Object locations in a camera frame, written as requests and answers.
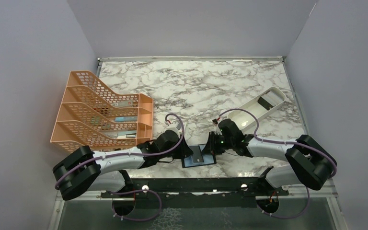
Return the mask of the black card holder wallet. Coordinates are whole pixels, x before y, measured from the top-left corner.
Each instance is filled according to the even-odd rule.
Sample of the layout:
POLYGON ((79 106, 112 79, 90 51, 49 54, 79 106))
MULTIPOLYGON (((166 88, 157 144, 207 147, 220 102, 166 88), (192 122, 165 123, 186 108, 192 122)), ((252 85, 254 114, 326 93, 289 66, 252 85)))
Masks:
POLYGON ((216 156, 212 153, 204 153, 206 144, 191 145, 190 150, 193 152, 191 156, 184 158, 182 162, 183 168, 199 167, 205 165, 214 165, 217 163, 216 156))

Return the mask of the black VIP card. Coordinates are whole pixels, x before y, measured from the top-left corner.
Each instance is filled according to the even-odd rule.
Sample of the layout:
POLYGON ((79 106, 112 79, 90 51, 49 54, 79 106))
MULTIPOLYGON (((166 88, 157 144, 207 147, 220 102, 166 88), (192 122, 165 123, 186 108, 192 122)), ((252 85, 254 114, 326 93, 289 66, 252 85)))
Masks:
POLYGON ((195 148, 193 150, 192 161, 193 161, 193 163, 202 163, 202 162, 204 162, 200 148, 195 148))

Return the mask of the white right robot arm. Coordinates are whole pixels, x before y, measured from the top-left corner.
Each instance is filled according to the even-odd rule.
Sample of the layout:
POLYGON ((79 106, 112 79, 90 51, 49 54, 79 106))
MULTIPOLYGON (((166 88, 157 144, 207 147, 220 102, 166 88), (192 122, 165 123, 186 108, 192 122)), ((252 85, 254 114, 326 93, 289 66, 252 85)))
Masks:
POLYGON ((269 195, 284 185, 302 184, 312 190, 321 190, 324 183, 335 175, 336 160, 311 136, 301 135, 296 140, 258 139, 244 134, 230 119, 218 123, 220 131, 211 131, 203 154, 220 155, 233 150, 239 156, 266 157, 288 162, 278 168, 270 167, 257 182, 258 191, 269 195))

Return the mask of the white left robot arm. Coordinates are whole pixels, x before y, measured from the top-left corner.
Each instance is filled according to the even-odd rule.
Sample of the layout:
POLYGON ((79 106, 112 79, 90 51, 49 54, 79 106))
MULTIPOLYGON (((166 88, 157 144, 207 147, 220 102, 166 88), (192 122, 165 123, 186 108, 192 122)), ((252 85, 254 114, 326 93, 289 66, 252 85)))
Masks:
POLYGON ((124 197, 131 192, 132 185, 122 170, 148 168, 163 158, 183 160, 192 155, 183 135, 172 130, 129 149, 103 152, 81 146, 54 166, 55 189, 63 200, 98 190, 114 190, 124 197))

